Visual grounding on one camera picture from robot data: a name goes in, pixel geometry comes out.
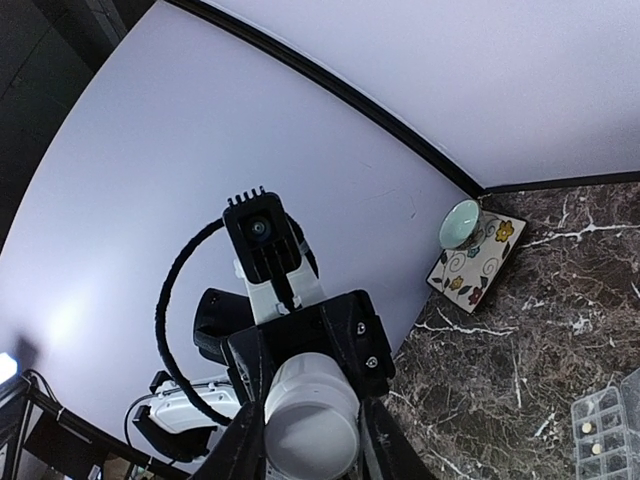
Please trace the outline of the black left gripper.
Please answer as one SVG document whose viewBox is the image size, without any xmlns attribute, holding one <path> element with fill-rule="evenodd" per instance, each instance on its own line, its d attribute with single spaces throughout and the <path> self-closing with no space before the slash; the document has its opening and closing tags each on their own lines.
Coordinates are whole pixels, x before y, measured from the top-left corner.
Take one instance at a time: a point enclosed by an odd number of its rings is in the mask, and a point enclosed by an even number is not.
<svg viewBox="0 0 640 480">
<path fill-rule="evenodd" d="M 364 290 L 256 324 L 246 296 L 209 288 L 196 310 L 200 354 L 227 368 L 241 404 L 264 400 L 276 371 L 308 352 L 334 359 L 358 398 L 383 397 L 396 369 L 381 318 Z"/>
</svg>

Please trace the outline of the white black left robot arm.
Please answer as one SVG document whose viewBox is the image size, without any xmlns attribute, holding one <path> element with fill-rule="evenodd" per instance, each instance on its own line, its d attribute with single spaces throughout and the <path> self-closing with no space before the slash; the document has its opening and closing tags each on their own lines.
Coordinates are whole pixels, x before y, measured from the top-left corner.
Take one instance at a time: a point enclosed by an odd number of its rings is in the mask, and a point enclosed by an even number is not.
<svg viewBox="0 0 640 480">
<path fill-rule="evenodd" d="M 209 435 L 230 423 L 242 404 L 264 395 L 295 356 L 331 358 L 360 400 L 386 394 L 395 374 L 382 322 L 363 290 L 258 325 L 247 297 L 208 289 L 196 310 L 193 340 L 205 359 L 227 369 L 193 385 L 218 419 L 197 409 L 164 370 L 154 377 L 148 401 L 127 418 L 159 453 L 181 463 L 205 456 Z"/>
</svg>

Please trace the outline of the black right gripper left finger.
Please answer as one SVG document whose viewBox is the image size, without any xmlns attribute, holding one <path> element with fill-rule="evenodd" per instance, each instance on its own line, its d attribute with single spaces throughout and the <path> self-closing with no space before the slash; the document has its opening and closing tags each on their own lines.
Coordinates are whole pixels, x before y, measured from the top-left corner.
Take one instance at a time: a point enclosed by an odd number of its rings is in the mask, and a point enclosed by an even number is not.
<svg viewBox="0 0 640 480">
<path fill-rule="evenodd" d="M 247 402 L 189 480 L 253 480 L 266 476 L 264 401 Z"/>
</svg>

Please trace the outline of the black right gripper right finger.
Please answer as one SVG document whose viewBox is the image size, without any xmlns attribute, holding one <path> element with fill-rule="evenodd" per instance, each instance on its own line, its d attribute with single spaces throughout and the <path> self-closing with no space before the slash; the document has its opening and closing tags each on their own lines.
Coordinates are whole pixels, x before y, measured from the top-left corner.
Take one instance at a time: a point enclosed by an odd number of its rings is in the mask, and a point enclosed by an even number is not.
<svg viewBox="0 0 640 480">
<path fill-rule="evenodd" d="M 360 479 L 436 479 L 378 398 L 366 398 L 361 403 L 359 427 Z"/>
</svg>

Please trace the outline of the clear plastic pill organizer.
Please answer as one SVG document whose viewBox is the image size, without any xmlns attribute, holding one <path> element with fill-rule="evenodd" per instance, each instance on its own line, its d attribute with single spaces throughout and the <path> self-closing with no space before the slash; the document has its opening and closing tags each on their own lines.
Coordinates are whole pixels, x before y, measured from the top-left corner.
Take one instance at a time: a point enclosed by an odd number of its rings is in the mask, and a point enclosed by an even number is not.
<svg viewBox="0 0 640 480">
<path fill-rule="evenodd" d="M 575 401 L 571 406 L 575 475 L 578 479 L 639 477 L 639 372 Z M 593 427 L 584 434 L 581 427 Z M 594 455 L 595 443 L 602 453 Z"/>
</svg>

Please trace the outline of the small white pill bottle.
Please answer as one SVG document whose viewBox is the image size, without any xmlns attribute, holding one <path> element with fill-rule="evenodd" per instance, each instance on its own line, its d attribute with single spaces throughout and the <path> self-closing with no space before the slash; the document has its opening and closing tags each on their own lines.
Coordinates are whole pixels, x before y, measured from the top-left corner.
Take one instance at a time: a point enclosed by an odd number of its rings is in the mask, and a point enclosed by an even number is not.
<svg viewBox="0 0 640 480">
<path fill-rule="evenodd" d="M 331 357 L 308 352 L 276 372 L 265 401 L 264 449 L 288 479 L 337 479 L 360 452 L 360 400 Z"/>
</svg>

